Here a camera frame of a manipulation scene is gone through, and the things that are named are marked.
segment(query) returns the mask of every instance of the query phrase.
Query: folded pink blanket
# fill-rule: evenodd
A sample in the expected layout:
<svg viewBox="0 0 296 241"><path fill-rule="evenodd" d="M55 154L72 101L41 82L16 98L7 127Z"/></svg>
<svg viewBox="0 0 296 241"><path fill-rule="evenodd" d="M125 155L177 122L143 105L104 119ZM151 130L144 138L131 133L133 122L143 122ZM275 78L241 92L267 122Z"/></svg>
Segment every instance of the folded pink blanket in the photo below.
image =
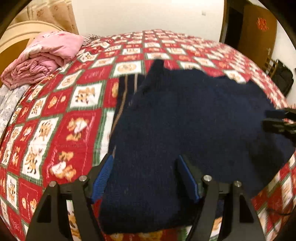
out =
<svg viewBox="0 0 296 241"><path fill-rule="evenodd" d="M80 50L82 36L60 31L40 33L2 73L9 88L34 84L69 63Z"/></svg>

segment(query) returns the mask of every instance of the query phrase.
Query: wooden door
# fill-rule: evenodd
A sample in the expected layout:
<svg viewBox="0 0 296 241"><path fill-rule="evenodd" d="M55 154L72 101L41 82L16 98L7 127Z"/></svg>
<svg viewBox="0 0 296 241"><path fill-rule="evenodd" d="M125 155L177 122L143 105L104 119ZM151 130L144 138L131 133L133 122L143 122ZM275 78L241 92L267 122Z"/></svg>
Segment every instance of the wooden door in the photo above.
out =
<svg viewBox="0 0 296 241"><path fill-rule="evenodd" d="M253 4L245 5L238 51L262 68L266 57L272 55L276 26L277 20L269 10Z"/></svg>

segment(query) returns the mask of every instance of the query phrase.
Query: navy blue sweater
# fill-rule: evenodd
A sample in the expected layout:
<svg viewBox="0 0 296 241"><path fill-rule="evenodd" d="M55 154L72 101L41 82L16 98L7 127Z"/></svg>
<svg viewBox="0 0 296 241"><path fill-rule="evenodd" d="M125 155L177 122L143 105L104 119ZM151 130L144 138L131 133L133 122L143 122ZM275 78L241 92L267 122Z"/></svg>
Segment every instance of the navy blue sweater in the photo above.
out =
<svg viewBox="0 0 296 241"><path fill-rule="evenodd" d="M252 81L170 71L156 60L116 125L114 167L99 217L103 230L192 224L196 206L176 170L179 154L217 181L240 180L257 195L295 150L288 139L262 130L266 110L274 107Z"/></svg>

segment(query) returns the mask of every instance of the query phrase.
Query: bed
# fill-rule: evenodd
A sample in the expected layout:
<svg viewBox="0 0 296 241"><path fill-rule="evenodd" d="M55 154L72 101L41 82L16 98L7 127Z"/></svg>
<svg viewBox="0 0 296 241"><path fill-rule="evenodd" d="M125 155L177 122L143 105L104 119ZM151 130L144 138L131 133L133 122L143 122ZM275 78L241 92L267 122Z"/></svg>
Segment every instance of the bed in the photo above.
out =
<svg viewBox="0 0 296 241"><path fill-rule="evenodd" d="M118 78L145 74L154 59L169 69L200 69L233 81L254 81L276 108L286 100L251 60L222 43L160 29L106 36L83 46L77 57L20 100L0 146L0 215L17 240L24 241L43 190L50 181L74 181L98 165L108 144L118 94ZM273 240L296 204L293 155L270 184L252 199L266 240ZM67 203L74 241L80 240L72 203ZM98 212L99 204L94 206ZM215 221L216 240L221 219ZM106 240L185 240L190 227L149 234L105 235Z"/></svg>

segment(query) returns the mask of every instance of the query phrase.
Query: beige curtain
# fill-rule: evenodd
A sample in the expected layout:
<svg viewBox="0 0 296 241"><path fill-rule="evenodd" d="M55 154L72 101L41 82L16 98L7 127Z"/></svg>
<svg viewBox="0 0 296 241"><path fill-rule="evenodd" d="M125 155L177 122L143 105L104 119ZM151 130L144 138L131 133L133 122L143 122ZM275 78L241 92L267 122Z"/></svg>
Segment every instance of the beige curtain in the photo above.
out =
<svg viewBox="0 0 296 241"><path fill-rule="evenodd" d="M71 0L32 0L10 25L28 20L52 23L78 34Z"/></svg>

